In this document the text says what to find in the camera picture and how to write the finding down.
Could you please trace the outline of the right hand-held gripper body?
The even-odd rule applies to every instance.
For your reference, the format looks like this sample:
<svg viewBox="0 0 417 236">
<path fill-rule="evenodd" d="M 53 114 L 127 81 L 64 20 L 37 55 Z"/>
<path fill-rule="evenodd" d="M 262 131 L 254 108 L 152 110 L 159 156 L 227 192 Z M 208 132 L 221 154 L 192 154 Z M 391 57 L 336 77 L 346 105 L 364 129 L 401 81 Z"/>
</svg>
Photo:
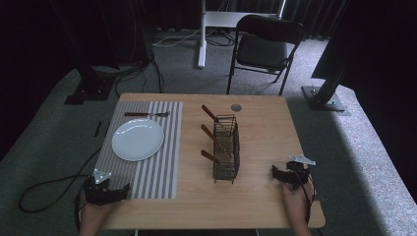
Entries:
<svg viewBox="0 0 417 236">
<path fill-rule="evenodd" d="M 315 166 L 316 161 L 306 157 L 304 154 L 298 156 L 289 156 L 286 163 L 287 177 L 284 180 L 286 184 L 290 184 L 293 190 L 298 189 L 306 184 L 311 175 L 309 166 Z"/>
</svg>

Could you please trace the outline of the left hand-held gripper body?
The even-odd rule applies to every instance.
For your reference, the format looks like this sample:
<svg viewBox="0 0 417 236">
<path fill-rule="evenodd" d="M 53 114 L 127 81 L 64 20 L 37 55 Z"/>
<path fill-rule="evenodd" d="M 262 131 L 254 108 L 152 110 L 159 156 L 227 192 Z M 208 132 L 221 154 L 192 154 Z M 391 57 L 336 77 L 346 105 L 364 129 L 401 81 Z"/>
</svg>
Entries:
<svg viewBox="0 0 417 236">
<path fill-rule="evenodd" d="M 104 206 L 118 202 L 117 193 L 108 189 L 110 176 L 110 172 L 93 170 L 83 186 L 88 203 Z"/>
</svg>

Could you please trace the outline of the person's left hand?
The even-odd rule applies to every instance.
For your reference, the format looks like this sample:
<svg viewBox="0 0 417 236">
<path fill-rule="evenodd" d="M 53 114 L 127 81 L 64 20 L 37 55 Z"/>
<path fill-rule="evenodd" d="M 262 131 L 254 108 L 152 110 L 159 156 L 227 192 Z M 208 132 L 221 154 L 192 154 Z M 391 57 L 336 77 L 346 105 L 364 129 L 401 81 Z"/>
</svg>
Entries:
<svg viewBox="0 0 417 236">
<path fill-rule="evenodd" d="M 86 204 L 81 211 L 81 226 L 100 228 L 107 215 L 113 210 L 114 204 L 98 206 Z"/>
</svg>

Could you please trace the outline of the person's right hand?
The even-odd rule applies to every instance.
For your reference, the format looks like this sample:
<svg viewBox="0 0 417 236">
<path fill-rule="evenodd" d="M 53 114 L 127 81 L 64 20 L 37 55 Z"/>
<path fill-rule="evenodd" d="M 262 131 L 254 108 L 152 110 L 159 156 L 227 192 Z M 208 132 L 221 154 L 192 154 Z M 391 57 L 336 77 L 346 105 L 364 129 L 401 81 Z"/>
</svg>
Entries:
<svg viewBox="0 0 417 236">
<path fill-rule="evenodd" d="M 283 182 L 280 182 L 279 185 L 282 191 L 283 204 L 291 226 L 307 227 L 308 202 L 314 193 L 312 185 L 306 183 L 303 187 L 293 191 L 290 191 Z"/>
</svg>

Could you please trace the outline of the grey striped placemat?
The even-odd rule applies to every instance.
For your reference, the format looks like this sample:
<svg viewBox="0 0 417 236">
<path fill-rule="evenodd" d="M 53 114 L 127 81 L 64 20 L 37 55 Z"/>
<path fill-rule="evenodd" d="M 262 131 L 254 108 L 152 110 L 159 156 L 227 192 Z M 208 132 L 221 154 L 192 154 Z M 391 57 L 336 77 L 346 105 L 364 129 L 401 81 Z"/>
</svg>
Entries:
<svg viewBox="0 0 417 236">
<path fill-rule="evenodd" d="M 130 199 L 174 199 L 177 190 L 178 160 L 182 128 L 183 103 L 180 101 L 120 101 L 117 103 L 95 168 L 110 172 L 109 188 L 120 189 L 130 184 Z M 125 112 L 166 112 L 167 117 L 126 117 Z M 134 119 L 150 119 L 164 131 L 159 151 L 142 161 L 118 157 L 111 141 L 115 131 Z"/>
</svg>

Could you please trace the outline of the white round plate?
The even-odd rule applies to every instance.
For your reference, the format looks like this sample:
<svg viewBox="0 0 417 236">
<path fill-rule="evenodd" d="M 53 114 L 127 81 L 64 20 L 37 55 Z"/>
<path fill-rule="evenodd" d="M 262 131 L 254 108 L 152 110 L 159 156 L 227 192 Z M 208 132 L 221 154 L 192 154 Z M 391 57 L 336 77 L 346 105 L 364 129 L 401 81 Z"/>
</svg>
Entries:
<svg viewBox="0 0 417 236">
<path fill-rule="evenodd" d="M 164 142 L 162 127 L 150 119 L 134 119 L 121 125 L 111 141 L 113 152 L 123 160 L 142 161 L 161 148 Z"/>
</svg>

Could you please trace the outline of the black metal stand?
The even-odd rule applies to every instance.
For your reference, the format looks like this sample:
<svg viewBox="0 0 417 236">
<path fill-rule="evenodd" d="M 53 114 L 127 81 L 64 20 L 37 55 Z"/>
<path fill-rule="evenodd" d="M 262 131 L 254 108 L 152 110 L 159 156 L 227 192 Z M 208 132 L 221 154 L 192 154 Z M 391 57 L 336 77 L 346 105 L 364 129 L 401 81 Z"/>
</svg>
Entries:
<svg viewBox="0 0 417 236">
<path fill-rule="evenodd" d="M 53 12 L 58 19 L 66 40 L 66 48 L 75 64 L 81 80 L 72 95 L 68 95 L 66 105 L 82 105 L 86 100 L 105 101 L 115 82 L 114 77 L 99 77 L 91 66 L 91 62 L 82 48 L 79 38 L 72 28 L 69 18 L 64 13 L 62 0 L 48 0 Z"/>
<path fill-rule="evenodd" d="M 323 79 L 320 87 L 303 86 L 302 91 L 311 110 L 344 112 L 345 107 L 335 94 L 346 74 L 346 65 L 349 61 L 349 52 L 344 47 L 343 28 L 344 14 L 351 0 L 340 0 L 343 3 L 334 23 L 332 36 L 321 58 L 313 71 L 313 79 Z"/>
</svg>

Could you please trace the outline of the black folding chair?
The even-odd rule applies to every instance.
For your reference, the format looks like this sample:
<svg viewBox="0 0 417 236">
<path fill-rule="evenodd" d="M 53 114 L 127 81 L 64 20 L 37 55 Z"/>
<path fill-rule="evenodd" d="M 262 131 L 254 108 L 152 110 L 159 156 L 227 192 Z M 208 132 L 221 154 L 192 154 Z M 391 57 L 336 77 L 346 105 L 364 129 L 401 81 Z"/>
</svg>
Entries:
<svg viewBox="0 0 417 236">
<path fill-rule="evenodd" d="M 247 15 L 236 26 L 226 93 L 230 94 L 235 70 L 275 75 L 276 83 L 285 73 L 282 95 L 294 55 L 305 38 L 301 23 Z"/>
</svg>

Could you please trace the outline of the wooden-handled utensil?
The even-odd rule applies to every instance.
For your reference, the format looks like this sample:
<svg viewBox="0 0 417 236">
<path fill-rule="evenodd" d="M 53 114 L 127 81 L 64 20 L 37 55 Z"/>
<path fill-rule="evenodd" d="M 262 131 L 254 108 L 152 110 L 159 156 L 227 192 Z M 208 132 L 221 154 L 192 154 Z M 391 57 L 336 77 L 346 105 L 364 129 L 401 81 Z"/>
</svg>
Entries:
<svg viewBox="0 0 417 236">
<path fill-rule="evenodd" d="M 215 125 L 218 125 L 220 128 L 222 128 L 226 133 L 230 133 L 228 129 L 226 129 L 219 121 L 219 119 L 205 106 L 202 105 L 202 109 L 204 112 L 213 120 Z"/>
<path fill-rule="evenodd" d="M 223 150 L 223 152 L 225 152 L 230 158 L 232 157 L 231 154 L 227 151 L 227 149 L 221 144 L 221 142 L 216 138 L 216 136 L 209 130 L 209 128 L 206 125 L 202 124 L 201 129 L 208 135 L 208 137 L 215 144 L 217 144 Z"/>
<path fill-rule="evenodd" d="M 218 158 L 208 153 L 204 149 L 201 150 L 201 156 L 210 160 L 214 164 L 214 166 L 217 166 L 217 167 L 222 166 L 223 168 L 229 168 L 226 163 L 221 162 Z"/>
</svg>

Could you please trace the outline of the white desk frame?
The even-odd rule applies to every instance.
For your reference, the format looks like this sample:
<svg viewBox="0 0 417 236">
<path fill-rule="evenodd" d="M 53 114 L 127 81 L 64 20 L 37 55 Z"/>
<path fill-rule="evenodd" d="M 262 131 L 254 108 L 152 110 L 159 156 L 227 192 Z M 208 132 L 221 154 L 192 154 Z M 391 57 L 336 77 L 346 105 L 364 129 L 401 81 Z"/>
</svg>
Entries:
<svg viewBox="0 0 417 236">
<path fill-rule="evenodd" d="M 237 23 L 248 12 L 220 12 L 220 11 L 208 11 L 207 0 L 201 0 L 201 36 L 200 36 L 200 48 L 197 66 L 202 69 L 206 65 L 207 54 L 207 40 L 206 32 L 207 28 L 235 28 Z"/>
</svg>

